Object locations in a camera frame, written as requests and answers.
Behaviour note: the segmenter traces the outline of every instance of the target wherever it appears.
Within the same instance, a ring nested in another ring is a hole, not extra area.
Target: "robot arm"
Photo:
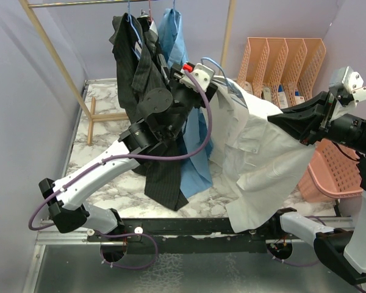
[[[329,92],[283,114],[268,118],[302,144],[329,139],[357,151],[363,188],[362,207],[353,232],[323,226],[296,212],[280,216],[281,228],[314,247],[319,260],[350,284],[366,282],[366,120],[350,115],[366,100],[366,87],[350,67],[334,73]]]
[[[142,155],[153,156],[168,148],[176,140],[194,107],[204,106],[197,86],[210,100],[217,90],[212,83],[214,71],[203,64],[174,65],[169,89],[154,89],[138,104],[141,118],[130,125],[108,149],[85,166],[57,181],[45,178],[39,183],[48,201],[50,216],[61,233],[79,227],[90,228],[103,234],[121,234],[124,225],[114,209],[101,209],[88,204],[86,199],[120,174],[137,168],[146,161]]]

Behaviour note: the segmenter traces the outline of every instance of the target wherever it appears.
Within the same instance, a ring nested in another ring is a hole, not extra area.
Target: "shirt pocket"
[[[252,115],[237,137],[233,147],[247,152],[247,155],[259,154],[267,123],[263,118]]]

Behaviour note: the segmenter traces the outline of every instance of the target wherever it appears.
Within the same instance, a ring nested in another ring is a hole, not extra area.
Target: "metal floor plate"
[[[313,249],[296,243],[290,260],[315,260]],[[125,256],[126,265],[152,256]],[[130,271],[101,264],[98,245],[47,246],[37,293],[267,293],[357,292],[325,266],[290,267],[268,254],[210,253],[160,255],[150,268]]]

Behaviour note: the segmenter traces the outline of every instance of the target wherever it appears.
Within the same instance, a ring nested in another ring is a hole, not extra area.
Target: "marble floor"
[[[117,98],[116,81],[90,81],[85,103],[88,108],[95,97],[96,113],[124,112]],[[95,123],[93,145],[87,145],[88,120],[81,114],[66,174],[74,172],[101,154],[129,126],[129,121]],[[171,211],[144,194],[145,177],[126,172],[100,188],[88,200],[101,208],[114,208],[122,217],[176,218],[176,217],[227,217],[225,204],[237,199],[223,177],[222,170],[210,163],[213,187],[188,199],[189,204],[178,212]],[[286,199],[284,207],[296,208],[303,215],[335,215],[333,203],[307,203],[296,188]]]

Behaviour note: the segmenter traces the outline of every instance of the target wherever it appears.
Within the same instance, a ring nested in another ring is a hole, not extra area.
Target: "wooden frame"
[[[132,2],[142,2],[147,0],[131,0]],[[76,88],[68,70],[66,69],[64,63],[62,62],[60,56],[58,55],[54,45],[50,41],[46,31],[43,29],[41,22],[36,16],[34,9],[37,8],[48,8],[48,7],[61,7],[61,6],[74,6],[74,5],[87,5],[87,4],[109,4],[109,3],[119,3],[119,2],[127,2],[127,0],[99,0],[99,1],[85,1],[85,2],[60,2],[60,3],[43,3],[43,4],[29,4],[28,0],[19,0],[22,8],[26,12],[29,17],[32,25],[37,31],[38,35],[42,39],[42,42],[45,44],[46,49],[48,49],[51,57],[59,68],[62,76],[64,77],[66,83],[69,88],[73,92],[75,98],[77,99],[81,109],[84,114],[87,116],[89,120],[88,125],[88,137],[87,143],[88,145],[92,145],[92,135],[93,135],[93,125],[96,122],[104,122],[104,121],[117,121],[117,120],[125,120],[127,119],[126,113],[116,113],[116,114],[95,114],[96,110],[96,99],[93,97],[91,102],[91,110],[88,109],[84,100],[82,99],[79,91]],[[231,34],[232,21],[234,16],[234,11],[236,7],[236,0],[229,0],[229,9],[228,9],[228,18],[226,23],[225,35],[224,35],[224,43],[223,50],[221,56],[221,66],[224,67],[226,65],[226,56],[228,53],[228,45]]]

